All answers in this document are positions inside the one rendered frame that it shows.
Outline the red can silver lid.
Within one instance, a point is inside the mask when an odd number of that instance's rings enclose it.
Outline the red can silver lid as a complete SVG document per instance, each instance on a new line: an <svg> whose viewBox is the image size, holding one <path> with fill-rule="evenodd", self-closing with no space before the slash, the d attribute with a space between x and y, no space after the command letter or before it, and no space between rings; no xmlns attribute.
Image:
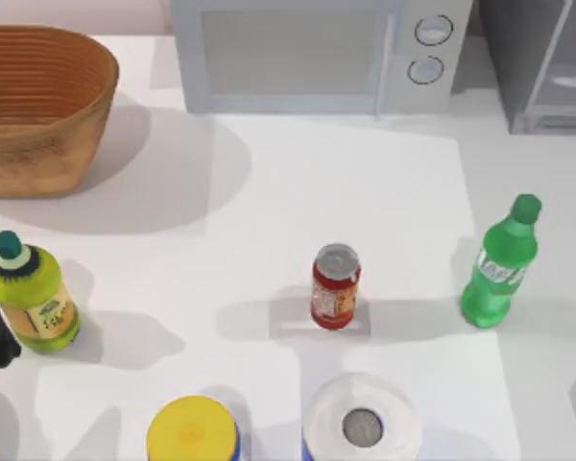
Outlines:
<svg viewBox="0 0 576 461"><path fill-rule="evenodd" d="M344 243L323 246L312 265L310 314L322 328L345 328L353 319L362 267Z"/></svg>

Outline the pale microwave oven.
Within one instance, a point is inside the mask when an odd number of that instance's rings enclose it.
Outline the pale microwave oven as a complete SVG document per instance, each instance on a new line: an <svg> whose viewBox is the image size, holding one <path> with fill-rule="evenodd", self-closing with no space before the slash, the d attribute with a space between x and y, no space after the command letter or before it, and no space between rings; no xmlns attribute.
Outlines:
<svg viewBox="0 0 576 461"><path fill-rule="evenodd" d="M395 16L386 114L443 110L473 0L170 0L187 108L197 113L374 115L387 15ZM420 19L445 15L451 37L424 46ZM433 56L431 85L407 76Z"/></svg>

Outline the white paper roll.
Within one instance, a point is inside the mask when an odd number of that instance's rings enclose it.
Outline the white paper roll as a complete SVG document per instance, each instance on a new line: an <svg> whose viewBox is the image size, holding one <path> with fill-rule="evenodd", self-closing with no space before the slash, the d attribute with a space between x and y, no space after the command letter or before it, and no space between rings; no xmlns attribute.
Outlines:
<svg viewBox="0 0 576 461"><path fill-rule="evenodd" d="M335 377L303 411L301 461L417 461L421 444L413 404L382 377Z"/></svg>

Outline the microwave oven knob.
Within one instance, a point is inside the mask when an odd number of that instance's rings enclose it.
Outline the microwave oven knob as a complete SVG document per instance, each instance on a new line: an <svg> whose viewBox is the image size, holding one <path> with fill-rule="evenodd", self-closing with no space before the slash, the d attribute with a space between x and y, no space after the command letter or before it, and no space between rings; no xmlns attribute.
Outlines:
<svg viewBox="0 0 576 461"><path fill-rule="evenodd" d="M407 69L407 76L415 85L436 83L444 73L444 63L436 57L428 56L412 61Z"/></svg>
<svg viewBox="0 0 576 461"><path fill-rule="evenodd" d="M424 46L438 46L451 37L453 29L452 21L438 14L420 19L415 28L415 37Z"/></svg>

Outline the green bottle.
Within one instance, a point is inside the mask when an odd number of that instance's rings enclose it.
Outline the green bottle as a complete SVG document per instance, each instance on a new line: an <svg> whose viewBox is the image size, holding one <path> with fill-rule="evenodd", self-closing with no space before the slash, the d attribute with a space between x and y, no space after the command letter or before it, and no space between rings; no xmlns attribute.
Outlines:
<svg viewBox="0 0 576 461"><path fill-rule="evenodd" d="M507 315L514 293L538 254L535 225L540 212L536 195L520 194L508 215L486 231L460 300L468 323L492 328Z"/></svg>

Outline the yellow-lidded blue container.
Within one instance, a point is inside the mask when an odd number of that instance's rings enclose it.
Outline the yellow-lidded blue container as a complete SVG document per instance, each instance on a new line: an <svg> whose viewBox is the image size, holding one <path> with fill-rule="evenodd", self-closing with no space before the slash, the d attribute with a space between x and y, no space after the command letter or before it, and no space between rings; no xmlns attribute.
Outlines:
<svg viewBox="0 0 576 461"><path fill-rule="evenodd" d="M239 426L220 402L194 395L164 405L146 435L147 461L240 461Z"/></svg>

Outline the yellow-green bottle teal cap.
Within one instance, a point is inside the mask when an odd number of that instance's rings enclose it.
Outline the yellow-green bottle teal cap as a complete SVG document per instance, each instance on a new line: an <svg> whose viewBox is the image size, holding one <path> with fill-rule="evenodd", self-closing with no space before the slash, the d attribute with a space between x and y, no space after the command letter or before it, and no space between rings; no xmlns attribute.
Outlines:
<svg viewBox="0 0 576 461"><path fill-rule="evenodd" d="M15 338L34 352L61 351L80 330L57 260L12 230L0 231L0 308Z"/></svg>

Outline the brown woven basket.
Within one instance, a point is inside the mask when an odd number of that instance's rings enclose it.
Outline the brown woven basket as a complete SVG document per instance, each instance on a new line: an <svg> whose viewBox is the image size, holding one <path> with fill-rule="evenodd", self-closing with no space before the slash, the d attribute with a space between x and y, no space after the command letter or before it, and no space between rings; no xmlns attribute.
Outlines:
<svg viewBox="0 0 576 461"><path fill-rule="evenodd" d="M0 198L67 194L90 168L119 80L80 33L0 25Z"/></svg>

